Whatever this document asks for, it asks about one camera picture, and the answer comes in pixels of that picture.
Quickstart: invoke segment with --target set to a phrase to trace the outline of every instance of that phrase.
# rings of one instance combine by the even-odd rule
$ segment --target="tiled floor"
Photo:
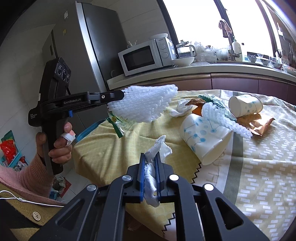
[[[62,198],[57,198],[58,201],[63,203],[68,203],[72,198],[74,198],[87,185],[91,183],[90,180],[88,180],[87,178],[77,174],[74,168],[69,171],[69,173],[65,176],[65,179],[71,183],[71,186]]]

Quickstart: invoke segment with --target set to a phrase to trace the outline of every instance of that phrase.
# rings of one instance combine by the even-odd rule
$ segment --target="microwave door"
[[[133,51],[123,54],[122,60],[125,75],[163,67],[155,40],[139,44]]]

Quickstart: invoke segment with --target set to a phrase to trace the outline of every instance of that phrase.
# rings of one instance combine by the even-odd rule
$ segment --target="purple cabinet door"
[[[287,102],[296,105],[296,85],[288,85]]]
[[[147,86],[161,86],[161,85],[176,85],[179,91],[190,91],[190,90],[211,90],[212,84],[211,79],[190,79],[180,80],[172,82],[164,82],[159,84],[152,84]]]
[[[271,81],[259,80],[258,94],[274,96],[284,101],[287,100],[288,84]]]
[[[231,90],[258,93],[258,79],[212,78],[213,90]]]

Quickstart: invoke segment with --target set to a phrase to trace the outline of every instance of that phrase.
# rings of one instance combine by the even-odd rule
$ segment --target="person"
[[[64,131],[69,133],[71,130],[72,125],[67,122]],[[0,165],[1,240],[28,240],[61,209],[20,202],[16,199],[5,200],[3,198],[13,197],[6,191],[27,201],[64,206],[63,203],[48,198],[54,176],[47,173],[43,158],[44,155],[49,155],[53,162],[63,165],[71,159],[72,145],[66,146],[67,140],[59,137],[54,143],[55,149],[44,153],[42,145],[45,141],[46,135],[37,133],[37,153],[30,164],[21,171],[17,172]]]

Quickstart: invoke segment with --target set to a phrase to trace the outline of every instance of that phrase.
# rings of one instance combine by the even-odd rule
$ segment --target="countertop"
[[[185,67],[166,67],[158,70],[147,71],[141,74],[135,74],[126,77],[124,74],[107,80],[109,88],[117,89],[124,86],[134,85],[137,83],[156,80],[174,76],[187,76],[212,73],[238,73],[251,74],[256,76],[267,76],[279,78],[296,83],[296,77],[279,69],[265,66],[250,65],[244,63],[216,63],[209,64],[207,62],[196,62]]]

